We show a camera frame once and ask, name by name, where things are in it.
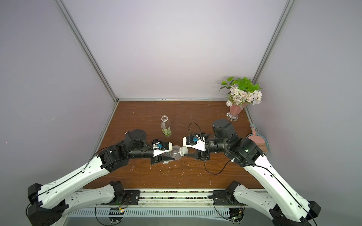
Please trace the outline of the white bottle cap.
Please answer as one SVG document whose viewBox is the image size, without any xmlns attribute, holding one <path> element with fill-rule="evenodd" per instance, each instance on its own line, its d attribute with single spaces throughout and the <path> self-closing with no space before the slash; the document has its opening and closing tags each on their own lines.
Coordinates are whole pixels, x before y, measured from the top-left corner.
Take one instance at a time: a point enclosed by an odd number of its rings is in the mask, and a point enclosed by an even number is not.
<svg viewBox="0 0 362 226">
<path fill-rule="evenodd" d="M 187 147 L 180 147 L 179 153 L 182 157 L 184 157 L 186 154 L 188 154 L 188 148 Z"/>
</svg>

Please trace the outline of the blue label clear bottle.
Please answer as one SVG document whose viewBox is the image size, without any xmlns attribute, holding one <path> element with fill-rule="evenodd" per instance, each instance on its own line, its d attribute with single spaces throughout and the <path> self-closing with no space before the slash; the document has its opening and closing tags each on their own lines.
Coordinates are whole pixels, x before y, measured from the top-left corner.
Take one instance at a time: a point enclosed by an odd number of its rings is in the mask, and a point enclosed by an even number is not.
<svg viewBox="0 0 362 226">
<path fill-rule="evenodd" d="M 172 151 L 164 153 L 163 156 L 171 157 L 171 158 L 174 159 L 174 161 L 175 160 L 180 160 L 182 158 L 182 155 L 180 153 L 180 149 L 181 149 L 180 146 L 173 146 Z"/>
</svg>

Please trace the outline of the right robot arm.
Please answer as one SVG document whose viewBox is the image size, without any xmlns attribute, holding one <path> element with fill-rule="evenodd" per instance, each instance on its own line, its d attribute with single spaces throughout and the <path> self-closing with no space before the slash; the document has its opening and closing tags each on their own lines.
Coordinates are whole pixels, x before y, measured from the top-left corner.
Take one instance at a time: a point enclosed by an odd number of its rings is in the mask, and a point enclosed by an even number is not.
<svg viewBox="0 0 362 226">
<path fill-rule="evenodd" d="M 240 138 L 234 126 L 226 119 L 212 125 L 214 134 L 203 132 L 183 138 L 183 145 L 196 149 L 189 156 L 206 162 L 211 153 L 224 153 L 232 163 L 250 173 L 269 196 L 254 192 L 234 181 L 225 190 L 231 203 L 245 204 L 272 220 L 275 226 L 309 226 L 315 221 L 321 207 L 298 194 L 275 170 L 257 144 Z"/>
</svg>

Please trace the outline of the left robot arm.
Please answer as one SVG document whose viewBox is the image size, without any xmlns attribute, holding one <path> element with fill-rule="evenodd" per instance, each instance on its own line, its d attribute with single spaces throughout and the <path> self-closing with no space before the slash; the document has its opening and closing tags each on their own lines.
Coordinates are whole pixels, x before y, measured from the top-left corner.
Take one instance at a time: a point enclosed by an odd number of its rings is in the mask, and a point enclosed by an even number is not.
<svg viewBox="0 0 362 226">
<path fill-rule="evenodd" d="M 171 142 L 154 139 L 146 141 L 145 131 L 126 133 L 124 140 L 102 149 L 88 163 L 51 183 L 35 183 L 28 188 L 29 206 L 26 215 L 33 226 L 51 226 L 68 213 L 99 204 L 123 205 L 128 201 L 121 182 L 80 192 L 84 185 L 121 167 L 131 159 L 149 158 L 151 164 L 169 161 L 164 153 L 173 149 Z"/>
</svg>

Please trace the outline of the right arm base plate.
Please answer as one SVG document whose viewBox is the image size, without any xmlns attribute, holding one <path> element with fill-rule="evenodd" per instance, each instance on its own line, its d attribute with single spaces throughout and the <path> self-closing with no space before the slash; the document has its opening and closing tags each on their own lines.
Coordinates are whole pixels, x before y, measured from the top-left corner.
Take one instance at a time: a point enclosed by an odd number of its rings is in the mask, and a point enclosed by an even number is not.
<svg viewBox="0 0 362 226">
<path fill-rule="evenodd" d="M 215 205 L 223 205 L 223 206 L 246 205 L 245 203 L 238 202 L 232 194 L 224 190 L 214 190 L 208 198 L 212 199 Z"/>
</svg>

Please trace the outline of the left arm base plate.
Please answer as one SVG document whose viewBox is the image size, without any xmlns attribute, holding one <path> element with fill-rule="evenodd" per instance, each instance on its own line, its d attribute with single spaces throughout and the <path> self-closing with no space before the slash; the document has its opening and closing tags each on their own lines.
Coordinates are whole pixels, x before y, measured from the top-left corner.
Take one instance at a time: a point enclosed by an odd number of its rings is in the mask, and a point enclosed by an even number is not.
<svg viewBox="0 0 362 226">
<path fill-rule="evenodd" d="M 140 190 L 126 190 L 124 194 L 116 196 L 112 201 L 102 205 L 137 206 L 140 199 Z"/>
</svg>

